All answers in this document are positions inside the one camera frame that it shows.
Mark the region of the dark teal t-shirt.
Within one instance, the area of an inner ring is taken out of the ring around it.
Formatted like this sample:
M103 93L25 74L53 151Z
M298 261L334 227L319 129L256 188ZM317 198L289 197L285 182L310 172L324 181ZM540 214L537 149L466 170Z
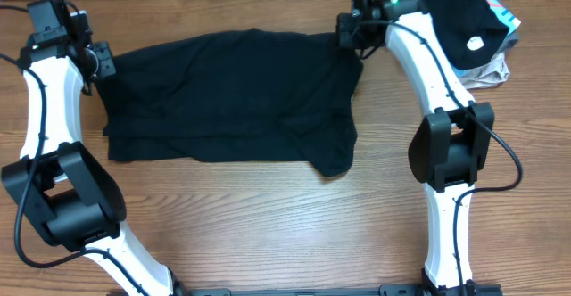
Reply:
M110 160L353 163L352 97L363 65L332 33L213 33L114 58L96 86Z

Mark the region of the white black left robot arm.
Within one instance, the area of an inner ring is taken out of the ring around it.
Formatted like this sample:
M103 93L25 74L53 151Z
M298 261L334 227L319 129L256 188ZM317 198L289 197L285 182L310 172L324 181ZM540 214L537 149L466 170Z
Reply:
M34 31L6 61L26 81L27 134L19 160L1 169L18 205L17 255L34 268L86 257L128 295L185 295L133 234L118 185L83 144L80 97L116 72L108 44L93 42L87 13L68 0L37 0L23 12Z

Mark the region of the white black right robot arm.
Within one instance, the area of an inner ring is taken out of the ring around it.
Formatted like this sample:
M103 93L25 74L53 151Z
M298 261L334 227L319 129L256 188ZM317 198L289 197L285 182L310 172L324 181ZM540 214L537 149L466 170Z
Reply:
M342 48L387 47L403 67L423 114L409 149L413 176L428 210L428 251L416 295L500 295L477 284L468 258L468 221L477 173L484 166L494 122L492 107L478 104L459 82L422 0L351 0L337 17Z

